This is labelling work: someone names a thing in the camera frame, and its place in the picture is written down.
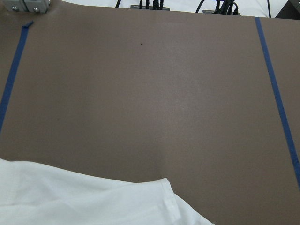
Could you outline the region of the white long-sleeve printed shirt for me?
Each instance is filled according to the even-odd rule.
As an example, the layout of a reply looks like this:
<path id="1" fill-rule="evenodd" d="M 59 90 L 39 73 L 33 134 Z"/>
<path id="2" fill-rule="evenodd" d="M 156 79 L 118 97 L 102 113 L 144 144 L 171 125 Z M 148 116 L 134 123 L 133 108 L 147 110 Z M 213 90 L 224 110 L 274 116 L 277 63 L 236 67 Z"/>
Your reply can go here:
<path id="1" fill-rule="evenodd" d="M 0 162 L 3 225 L 208 225 L 168 179 L 132 183 L 28 162 Z"/>

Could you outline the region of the brown paper table cover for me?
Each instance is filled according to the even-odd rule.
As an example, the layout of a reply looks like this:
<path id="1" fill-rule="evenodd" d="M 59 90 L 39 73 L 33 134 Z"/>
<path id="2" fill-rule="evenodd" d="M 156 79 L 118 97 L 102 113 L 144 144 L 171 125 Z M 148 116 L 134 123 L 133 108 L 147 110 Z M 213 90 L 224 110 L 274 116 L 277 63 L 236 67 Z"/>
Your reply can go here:
<path id="1" fill-rule="evenodd" d="M 255 19 L 0 7 L 0 86 L 32 22 L 0 156 L 131 182 L 167 178 L 217 225 L 297 225 L 300 190 Z"/>

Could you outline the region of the black usb hub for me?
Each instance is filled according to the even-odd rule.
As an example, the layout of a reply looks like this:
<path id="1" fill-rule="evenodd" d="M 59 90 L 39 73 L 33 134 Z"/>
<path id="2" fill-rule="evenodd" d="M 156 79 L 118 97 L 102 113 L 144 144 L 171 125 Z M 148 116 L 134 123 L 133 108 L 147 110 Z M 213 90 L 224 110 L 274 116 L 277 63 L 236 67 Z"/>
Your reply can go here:
<path id="1" fill-rule="evenodd" d="M 164 6 L 163 0 L 140 0 L 138 4 L 130 5 L 130 9 L 170 11 L 169 7 Z"/>
<path id="2" fill-rule="evenodd" d="M 205 9 L 202 7 L 199 12 L 205 14 L 240 16 L 239 7 L 235 0 L 213 0 L 212 2 L 215 4 L 213 9 Z"/>

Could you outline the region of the aluminium corner bracket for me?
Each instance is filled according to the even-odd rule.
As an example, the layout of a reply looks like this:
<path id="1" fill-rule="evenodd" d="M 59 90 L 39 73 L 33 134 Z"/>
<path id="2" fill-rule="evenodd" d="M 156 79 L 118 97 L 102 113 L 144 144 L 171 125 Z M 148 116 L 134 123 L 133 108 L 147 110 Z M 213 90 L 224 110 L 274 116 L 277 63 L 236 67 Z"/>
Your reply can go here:
<path id="1" fill-rule="evenodd" d="M 11 12 L 47 13 L 50 0 L 1 0 L 6 9 Z"/>

